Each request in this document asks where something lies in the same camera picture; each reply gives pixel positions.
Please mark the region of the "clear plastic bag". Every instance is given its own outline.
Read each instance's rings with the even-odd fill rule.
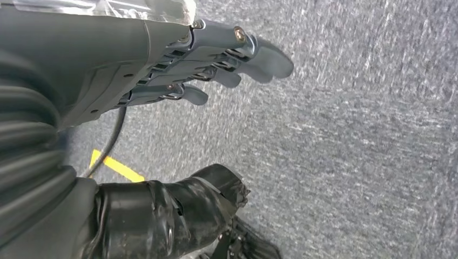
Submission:
[[[14,0],[18,10],[110,16],[191,25],[194,0]]]

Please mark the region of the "wire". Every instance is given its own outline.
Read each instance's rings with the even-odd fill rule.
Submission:
[[[84,172],[82,177],[89,178],[93,176],[97,168],[100,167],[100,165],[103,163],[105,158],[110,154],[123,128],[124,119],[126,117],[126,111],[127,111],[127,107],[125,106],[122,106],[119,108],[118,117],[116,118],[116,122],[114,124],[113,132],[111,133],[110,139],[108,140],[105,147],[103,148],[102,153],[100,154],[99,158],[96,160],[96,162],[91,167],[89,167],[86,170],[86,172]]]

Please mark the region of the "yellow tape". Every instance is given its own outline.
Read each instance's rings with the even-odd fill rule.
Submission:
[[[91,162],[89,166],[91,167],[96,160],[100,156],[100,151],[97,149],[94,149],[92,151],[92,156],[91,156]],[[126,177],[129,179],[131,182],[143,182],[145,181],[145,178],[139,174],[137,174],[134,170],[128,168],[127,166],[123,165],[122,163],[116,161],[115,159],[107,156],[105,160],[103,160],[103,163],[113,169],[116,173]]]

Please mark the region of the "gray carpet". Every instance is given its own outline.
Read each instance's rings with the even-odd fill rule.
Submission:
[[[271,40],[293,75],[195,107],[128,110],[112,157],[176,181],[214,162],[253,191],[240,216],[285,259],[458,258],[458,2],[199,0]],[[116,114],[77,128],[81,172]],[[96,177],[126,181],[107,168]]]

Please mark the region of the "robotic hand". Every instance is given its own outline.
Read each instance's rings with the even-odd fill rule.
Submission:
[[[116,107],[206,103],[192,80],[291,74],[269,42],[194,13],[190,0],[0,0],[0,258],[179,258],[224,231],[227,256],[272,258],[234,227],[248,190],[226,167],[97,185],[55,145],[59,130]]]
[[[271,43],[247,35],[238,26],[199,19],[188,34],[169,44],[147,77],[123,96],[117,106],[185,99],[203,105],[208,95],[192,80],[216,81],[228,88],[239,85],[239,73],[267,83],[286,78],[293,71],[288,57]]]

